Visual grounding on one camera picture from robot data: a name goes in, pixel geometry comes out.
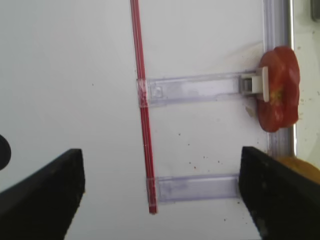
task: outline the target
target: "clear acrylic strip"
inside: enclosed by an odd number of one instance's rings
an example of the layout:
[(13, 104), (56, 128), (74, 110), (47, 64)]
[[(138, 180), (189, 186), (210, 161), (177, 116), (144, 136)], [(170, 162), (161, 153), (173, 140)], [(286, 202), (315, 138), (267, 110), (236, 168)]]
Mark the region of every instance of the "clear acrylic strip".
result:
[(240, 198), (237, 174), (156, 177), (147, 184), (153, 180), (159, 204)]
[(168, 104), (239, 99), (241, 76), (256, 71), (209, 74), (162, 79), (138, 79), (139, 105), (159, 107)]

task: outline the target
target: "red tomato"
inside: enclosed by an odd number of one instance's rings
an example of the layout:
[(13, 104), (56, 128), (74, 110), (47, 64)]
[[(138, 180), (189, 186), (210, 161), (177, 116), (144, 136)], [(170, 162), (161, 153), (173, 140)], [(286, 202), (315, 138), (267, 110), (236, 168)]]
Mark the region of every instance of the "red tomato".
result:
[(300, 70), (294, 51), (287, 46), (266, 52), (259, 64), (265, 66), (270, 99), (257, 99), (257, 111), (262, 129), (272, 133), (298, 121)]

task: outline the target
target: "transparent plastic bracket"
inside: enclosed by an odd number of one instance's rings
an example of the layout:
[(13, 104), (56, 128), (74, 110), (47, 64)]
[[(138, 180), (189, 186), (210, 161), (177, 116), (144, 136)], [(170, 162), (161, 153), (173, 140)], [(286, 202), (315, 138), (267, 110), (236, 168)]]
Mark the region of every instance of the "transparent plastic bracket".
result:
[(238, 99), (260, 94), (269, 101), (268, 68), (165, 79), (138, 79), (141, 108), (185, 102)]
[(181, 201), (240, 198), (238, 175), (194, 175), (156, 177), (156, 198), (159, 204)]

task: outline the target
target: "red rod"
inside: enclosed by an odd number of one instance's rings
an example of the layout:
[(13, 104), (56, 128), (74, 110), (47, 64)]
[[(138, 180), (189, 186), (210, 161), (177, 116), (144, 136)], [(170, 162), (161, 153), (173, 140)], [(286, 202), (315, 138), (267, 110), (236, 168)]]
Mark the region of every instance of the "red rod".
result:
[[(137, 78), (145, 80), (145, 62), (144, 53), (142, 47), (142, 36), (141, 36), (141, 24), (140, 24), (140, 12), (139, 12), (139, 0), (130, 0), (131, 4), (131, 17), (132, 17), (132, 29), (133, 29), (133, 39), (135, 48), (135, 62)], [(143, 89), (144, 94), (140, 94), (141, 100), (147, 102), (146, 89)], [(140, 107), (141, 115), (141, 126), (142, 126), (142, 139), (144, 148), (144, 160), (145, 160), (145, 171), (147, 179), (147, 194), (149, 202), (149, 213), (157, 213), (157, 199), (156, 199), (156, 187), (155, 187), (155, 170), (154, 161), (152, 154), (151, 145), (151, 130), (150, 130), (150, 120), (149, 120), (149, 109), (148, 107)]]

